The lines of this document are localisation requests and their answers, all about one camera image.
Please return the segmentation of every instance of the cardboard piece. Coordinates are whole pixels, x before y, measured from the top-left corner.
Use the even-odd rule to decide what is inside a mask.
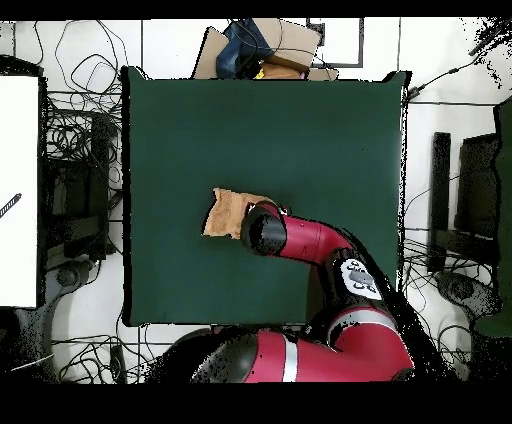
[[[215,28],[206,29],[193,79],[217,78],[217,56],[228,45],[228,41],[228,37]]]
[[[272,56],[265,59],[265,62],[286,66],[299,72],[308,71],[320,41],[318,32],[278,18],[253,18],[253,21],[269,47],[279,47]]]
[[[203,235],[222,237],[230,235],[231,238],[240,239],[240,228],[245,216],[245,209],[249,203],[258,203],[262,200],[272,202],[268,197],[250,193],[236,193],[223,188],[214,188],[215,203],[208,213]]]
[[[262,79],[300,79],[300,72],[286,66],[262,63]]]
[[[307,79],[309,81],[334,81],[338,78],[337,69],[311,68]]]

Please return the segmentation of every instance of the label on robot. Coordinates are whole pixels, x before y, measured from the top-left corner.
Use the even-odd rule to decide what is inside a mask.
[[[348,259],[340,265],[343,282],[350,293],[368,299],[382,300],[379,289],[375,284],[366,284],[352,278],[352,271],[368,274],[366,267],[356,259]]]

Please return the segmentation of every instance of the computer monitor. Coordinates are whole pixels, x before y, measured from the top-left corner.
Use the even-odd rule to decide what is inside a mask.
[[[37,307],[39,78],[0,72],[0,307]]]

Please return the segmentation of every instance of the black cable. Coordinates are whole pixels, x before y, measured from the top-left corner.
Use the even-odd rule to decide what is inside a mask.
[[[112,242],[112,239],[110,238],[110,236],[108,236],[108,241],[110,242],[110,244],[111,244],[112,246],[114,246],[114,249],[116,249],[116,250],[117,250],[117,253],[119,253],[121,256],[123,256],[123,252],[121,252],[121,251],[117,248],[117,246]]]
[[[415,278],[414,280],[410,281],[410,271],[414,271],[416,274],[419,275],[419,277]],[[417,283],[415,283],[416,285],[416,289],[418,289],[418,291],[424,287],[425,285],[427,284],[431,284],[430,283],[430,280],[433,278],[433,274],[430,275],[430,277],[426,277],[426,276],[423,276],[421,275],[413,266],[412,263],[409,264],[409,269],[407,270],[406,272],[406,278],[405,278],[405,284],[404,284],[404,291],[406,292],[406,295],[407,295],[407,288],[416,280],[419,280],[419,279],[423,279],[426,281],[426,283],[419,287],[417,285]],[[467,354],[467,353],[471,353],[471,351],[466,351],[466,352],[463,352],[462,350],[460,349],[456,349],[455,351],[451,351],[448,349],[448,347],[441,341],[441,337],[442,335],[444,334],[444,331],[450,329],[450,328],[455,328],[456,326],[449,326],[447,327],[446,329],[444,329],[443,331],[441,331],[439,333],[439,336],[437,339],[433,338],[432,337],[432,332],[431,332],[431,329],[430,329],[430,325],[428,324],[427,320],[423,317],[423,315],[421,315],[421,312],[426,308],[426,298],[425,296],[423,296],[423,293],[420,291],[420,295],[422,296],[423,298],[423,301],[424,301],[424,305],[423,305],[423,308],[420,310],[420,311],[416,311],[416,314],[421,318],[421,320],[425,323],[425,331],[428,333],[428,337],[430,338],[430,340],[432,341],[432,343],[434,344],[437,344],[437,350],[438,352],[442,355],[442,358],[443,358],[443,361],[449,365],[449,366],[453,366],[454,363],[455,363],[455,359],[459,360],[461,363],[467,365],[467,360],[465,357],[463,357],[462,355],[463,354]],[[446,357],[444,356],[445,354],[448,354],[451,356],[451,360],[452,362],[450,362],[448,359],[446,359]]]
[[[98,271],[96,272],[96,277],[94,277],[94,279],[93,279],[93,280],[91,280],[91,281],[89,281],[89,282],[85,283],[82,287],[85,287],[85,286],[87,286],[87,285],[89,285],[89,284],[92,284],[92,283],[94,283],[94,282],[98,279],[98,276],[100,275],[101,265],[102,265],[102,264],[103,264],[103,261],[100,261],[100,263],[98,264]]]
[[[463,327],[462,325],[458,325],[458,324],[452,324],[452,325],[449,325],[445,328],[443,328],[439,334],[437,335],[437,340],[438,340],[438,344],[437,344],[437,350],[440,351],[441,350],[441,345],[440,345],[440,341],[441,341],[441,337],[443,336],[443,334],[448,331],[448,330],[451,330],[452,328],[458,328],[459,330],[464,330],[466,331],[470,336],[471,336],[471,330],[469,330],[468,328],[466,327]]]
[[[480,41],[476,45],[476,47],[469,52],[469,55],[473,56],[480,49],[485,48],[496,36],[498,36],[507,27],[507,25],[511,21],[512,21],[512,17],[508,18],[505,22],[503,22],[501,25],[499,25],[497,28],[495,28],[491,34],[489,34],[486,38],[484,38],[482,41]]]
[[[41,59],[39,59],[39,62],[36,63],[37,66],[39,66],[43,59],[44,59],[44,51],[43,51],[43,45],[41,44],[41,38],[39,38],[39,31],[37,30],[37,23],[39,21],[34,22],[34,30],[36,32],[37,42],[39,43],[39,49],[41,50]]]
[[[148,343],[148,328],[149,328],[149,324],[146,324],[145,327],[146,328],[144,330],[144,343],[146,343],[146,347],[148,348],[149,353],[151,354],[151,358],[155,359],[155,355],[153,355],[153,351],[151,350],[151,347],[149,346],[149,343]]]
[[[66,34],[66,30],[67,30],[67,28],[68,28],[69,24],[74,23],[74,22],[77,22],[77,20],[69,21],[69,22],[67,22],[67,23],[66,23],[66,25],[64,26],[64,29],[63,29],[63,31],[62,31],[62,35],[61,35],[61,37],[60,37],[60,39],[59,39],[59,41],[58,41],[58,43],[57,43],[57,46],[55,47],[55,59],[57,60],[57,64],[59,65],[59,68],[60,68],[60,70],[61,70],[61,72],[62,72],[62,76],[63,76],[63,78],[64,78],[64,83],[66,84],[66,86],[67,86],[69,89],[76,91],[76,89],[75,89],[75,88],[71,87],[71,86],[68,84],[67,79],[66,79],[66,74],[64,73],[64,68],[62,67],[62,64],[60,63],[59,58],[58,58],[58,55],[57,55],[58,49],[59,49],[59,47],[60,47],[60,44],[62,43],[62,40],[63,40],[63,38],[64,38],[64,35]],[[107,58],[105,58],[103,55],[100,55],[100,54],[95,53],[95,54],[92,54],[92,55],[87,56],[85,59],[83,59],[83,60],[82,60],[82,61],[81,61],[81,62],[80,62],[80,63],[79,63],[79,64],[78,64],[74,69],[73,69],[73,71],[71,72],[71,75],[70,75],[70,79],[71,79],[71,81],[72,81],[72,82],[73,82],[77,87],[81,88],[82,90],[84,90],[84,91],[86,91],[86,92],[88,92],[88,93],[92,93],[92,94],[105,94],[106,92],[108,92],[108,90],[110,90],[110,89],[112,88],[112,86],[113,86],[113,85],[115,84],[115,82],[116,82],[116,79],[117,79],[117,77],[118,77],[118,71],[119,71],[119,69],[118,69],[118,68],[119,68],[119,62],[118,62],[118,59],[117,59],[117,54],[116,54],[116,51],[115,51],[114,43],[113,43],[112,38],[110,37],[110,35],[109,35],[109,33],[108,33],[108,31],[107,31],[107,29],[106,29],[105,25],[104,25],[103,23],[101,23],[100,21],[96,21],[96,22],[100,25],[100,27],[101,27],[101,28],[102,28],[102,30],[104,31],[104,33],[105,33],[105,35],[107,36],[107,39],[108,39],[108,41],[109,41],[109,43],[110,43],[110,45],[111,45],[111,47],[112,47],[112,54],[114,55],[115,66],[112,64],[112,62],[110,62],[110,61],[109,61]],[[109,86],[108,86],[108,87],[107,87],[103,92],[100,92],[100,93],[98,93],[98,92],[94,92],[94,91],[92,91],[92,90],[88,90],[88,89],[86,89],[85,87],[82,87],[82,86],[81,86],[80,84],[78,84],[78,83],[74,80],[74,78],[73,78],[73,75],[74,75],[74,74],[75,74],[75,72],[78,70],[78,68],[79,68],[81,65],[83,65],[86,61],[88,61],[88,60],[90,60],[90,59],[92,59],[92,58],[94,58],[94,57],[99,57],[99,58],[103,59],[105,62],[107,62],[108,64],[110,64],[110,65],[111,65],[111,67],[115,70],[115,72],[114,72],[114,78],[112,79],[112,82],[109,84]]]
[[[480,59],[480,57],[482,57],[483,54],[484,54],[484,51],[480,52],[478,54],[478,56],[476,56],[471,62],[467,63],[466,65],[459,66],[458,68],[452,68],[449,71],[446,71],[444,74],[441,74],[441,75],[435,77],[434,79],[430,80],[429,82],[426,82],[425,84],[420,85],[419,87],[411,88],[409,90],[409,94],[407,96],[407,101],[410,101],[410,100],[418,97],[420,95],[420,92],[423,89],[425,89],[427,86],[429,86],[433,82],[437,81],[438,79],[441,79],[444,76],[449,75],[449,74],[455,74],[455,73],[457,73],[459,71],[462,71],[463,69],[467,68],[468,66],[473,65],[473,63],[475,63],[478,59]]]
[[[407,228],[404,227],[405,231],[431,231],[430,228]]]
[[[279,49],[279,47],[281,47],[281,43],[283,42],[283,33],[284,33],[284,30],[283,30],[283,23],[281,22],[281,19],[277,19],[279,21],[279,26],[281,27],[281,33],[280,33],[280,38],[279,38],[279,45],[277,47],[276,50],[274,50],[273,52],[270,51],[268,54],[267,54],[267,57],[270,56],[272,53],[275,53],[277,52],[277,50]],[[247,28],[245,25],[241,24],[240,21],[234,21],[234,20],[230,20],[232,23],[235,23],[239,28],[242,28],[245,32],[247,32],[247,34],[249,34],[249,36],[251,37],[251,39],[254,41],[254,50],[253,52],[251,53],[251,55],[244,61],[244,63],[240,66],[240,70],[242,71],[244,68],[245,68],[245,65],[247,65],[248,63],[250,63],[250,61],[252,60],[252,58],[254,57],[254,55],[258,52],[258,40],[256,39],[256,36],[251,32],[251,30],[249,28]],[[242,41],[243,43],[247,44],[244,40],[242,40],[238,34],[236,32],[234,32],[235,36],[240,40]]]
[[[79,380],[80,381],[83,381],[83,380],[86,380],[86,379],[89,379],[89,382],[90,384],[93,384],[94,382],[94,379],[95,378],[100,378],[100,382],[101,384],[106,384],[105,380],[103,379],[103,376],[101,375],[101,373],[105,370],[108,370],[112,373],[112,369],[110,367],[110,365],[105,365],[105,364],[102,364],[98,354],[97,354],[97,349],[100,348],[101,346],[104,346],[106,344],[110,344],[110,346],[112,346],[112,341],[114,341],[115,343],[117,344],[120,344],[124,349],[126,349],[127,351],[129,351],[130,353],[134,354],[134,355],[137,355],[139,358],[142,358],[144,363],[148,363],[149,361],[147,360],[147,358],[142,355],[142,354],[138,354],[137,352],[131,350],[119,337],[116,337],[116,336],[108,336],[108,335],[99,335],[99,336],[92,336],[92,337],[75,337],[73,339],[69,339],[69,340],[59,340],[59,341],[53,341],[52,342],[52,345],[56,345],[56,344],[62,344],[62,343],[72,343],[73,341],[76,341],[76,340],[84,340],[84,339],[93,339],[93,338],[97,338],[97,337],[106,337],[106,340],[102,341],[102,342],[94,342],[94,341],[91,341],[89,343],[87,343],[87,345],[78,353],[76,354],[70,361],[67,365],[65,365],[60,371],[59,371],[59,380],[62,381],[66,374],[68,373],[69,369],[73,366],[82,366],[82,368],[86,371],[86,373],[88,374],[88,377],[84,377],[84,378],[80,378]],[[95,359],[92,359],[92,358],[84,358],[84,356],[88,353],[93,353],[94,356],[95,356]],[[88,370],[88,368],[85,366],[85,362],[92,362],[96,365],[97,367],[97,371],[98,373],[93,376],[90,371]],[[127,375],[134,375],[135,373],[133,372],[130,372],[130,369],[126,371],[126,374]]]
[[[450,178],[449,181],[452,181],[452,180],[454,180],[456,178],[459,178],[459,177],[460,177],[460,175],[456,175],[455,177]],[[428,193],[430,190],[432,190],[432,187],[427,189],[427,190],[425,190],[425,191],[422,191],[420,194],[418,194],[417,196],[413,197],[412,200],[407,205],[407,207],[405,208],[404,216],[407,215],[407,211],[409,210],[409,206],[411,206],[411,203],[414,200],[416,200],[418,197],[423,196],[425,193]]]
[[[411,267],[412,267],[412,270],[413,270],[416,274],[418,274],[418,275],[420,275],[420,276],[421,276],[421,274],[420,274],[418,271],[416,271],[416,270],[414,269],[414,267],[412,266],[412,264],[411,264]],[[423,298],[423,307],[421,308],[421,311],[416,311],[416,312],[417,312],[417,314],[419,315],[419,314],[421,314],[421,313],[425,310],[425,308],[427,307],[427,299],[425,298],[425,296],[423,295],[423,293],[421,292],[421,290],[418,288],[418,284],[417,284],[417,283],[414,283],[414,284],[416,285],[416,289],[418,290],[418,293],[419,293],[419,294],[420,294],[420,296]]]
[[[285,47],[281,47],[281,43],[282,43],[282,39],[283,39],[283,24],[281,22],[280,19],[279,20],[279,24],[281,25],[281,38],[279,40],[279,45],[277,47],[259,47],[260,49],[262,50],[271,50],[271,53],[272,54],[275,54],[276,52],[278,51],[295,51],[295,52],[303,52],[303,53],[308,53],[310,55],[312,55],[313,57],[316,57],[318,60],[320,60],[323,65],[326,67],[326,68],[332,68],[331,65],[329,65],[328,63],[326,63],[322,58],[320,58],[316,53],[312,53],[310,51],[307,51],[307,50],[303,50],[303,49],[291,49],[291,48],[285,48]],[[244,43],[245,45],[249,46],[249,47],[253,47],[253,48],[256,48],[257,46],[256,45],[253,45],[253,44],[249,44],[247,41],[243,40],[242,38],[240,38],[236,33],[235,33],[235,36],[242,42]],[[327,72],[327,76],[329,77],[329,80],[332,80],[331,79],[331,76],[329,74],[329,70],[326,69],[326,72]]]

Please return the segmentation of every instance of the green table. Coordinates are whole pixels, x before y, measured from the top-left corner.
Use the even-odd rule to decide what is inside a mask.
[[[496,158],[500,187],[498,202],[500,262],[497,284],[503,307],[498,315],[478,319],[475,330],[489,337],[512,337],[512,98],[494,108],[494,117],[500,140]]]
[[[372,83],[123,71],[128,324],[305,321],[308,265],[201,236],[214,187],[349,229],[394,284],[405,73]]]

